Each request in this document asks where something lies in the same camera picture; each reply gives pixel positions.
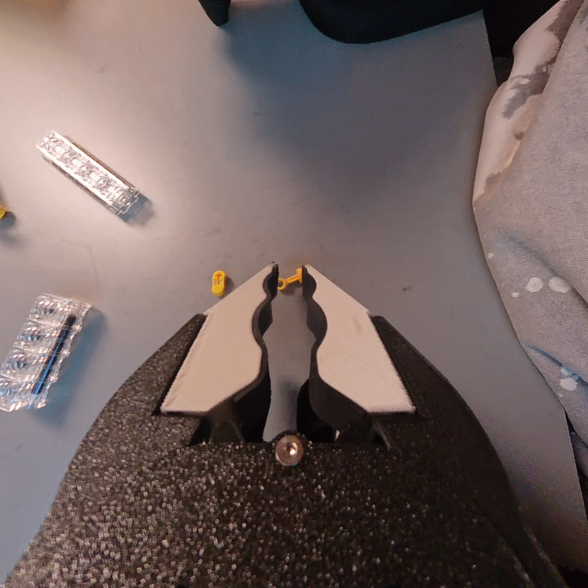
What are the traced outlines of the clear toy brick dark rod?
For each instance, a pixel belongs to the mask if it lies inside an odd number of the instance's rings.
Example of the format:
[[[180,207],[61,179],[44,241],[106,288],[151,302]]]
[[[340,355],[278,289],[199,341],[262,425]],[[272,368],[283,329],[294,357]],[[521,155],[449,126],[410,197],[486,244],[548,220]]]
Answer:
[[[92,306],[49,293],[38,296],[1,366],[1,410],[39,409],[57,381]]]

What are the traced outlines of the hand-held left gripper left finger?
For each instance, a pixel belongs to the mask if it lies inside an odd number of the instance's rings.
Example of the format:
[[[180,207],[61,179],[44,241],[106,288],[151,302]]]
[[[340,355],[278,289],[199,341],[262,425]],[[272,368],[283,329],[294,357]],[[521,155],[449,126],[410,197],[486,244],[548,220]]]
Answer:
[[[163,415],[198,417],[193,442],[261,442],[271,402],[268,350],[278,265],[269,264],[203,315],[160,400]]]

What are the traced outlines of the clear toy brick grey rod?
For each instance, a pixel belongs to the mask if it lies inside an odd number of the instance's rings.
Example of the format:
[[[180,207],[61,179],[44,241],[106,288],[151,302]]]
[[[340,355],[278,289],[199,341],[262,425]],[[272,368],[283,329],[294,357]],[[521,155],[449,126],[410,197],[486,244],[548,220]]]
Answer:
[[[97,156],[54,130],[36,148],[60,173],[127,224],[143,226],[154,216],[152,202]]]

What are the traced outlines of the grey desk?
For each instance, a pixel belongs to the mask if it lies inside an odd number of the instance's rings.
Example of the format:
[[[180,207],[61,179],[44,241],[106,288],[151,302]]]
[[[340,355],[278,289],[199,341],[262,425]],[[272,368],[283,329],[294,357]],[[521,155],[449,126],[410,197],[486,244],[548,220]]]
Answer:
[[[270,262],[310,264],[382,315],[465,398],[559,564],[587,524],[563,408],[520,346],[472,188],[496,88],[481,13],[335,42],[297,1],[1,1],[1,359],[35,298],[93,311],[38,410],[1,412],[1,580],[121,384]],[[153,204],[127,224],[48,163],[54,130]]]

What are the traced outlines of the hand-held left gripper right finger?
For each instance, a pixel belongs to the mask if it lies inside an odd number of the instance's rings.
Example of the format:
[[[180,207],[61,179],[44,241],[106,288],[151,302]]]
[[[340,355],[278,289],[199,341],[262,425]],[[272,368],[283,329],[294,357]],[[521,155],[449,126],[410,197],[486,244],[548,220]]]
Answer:
[[[371,312],[315,268],[301,270],[315,337],[298,395],[298,431],[313,442],[387,442],[380,424],[416,407]]]

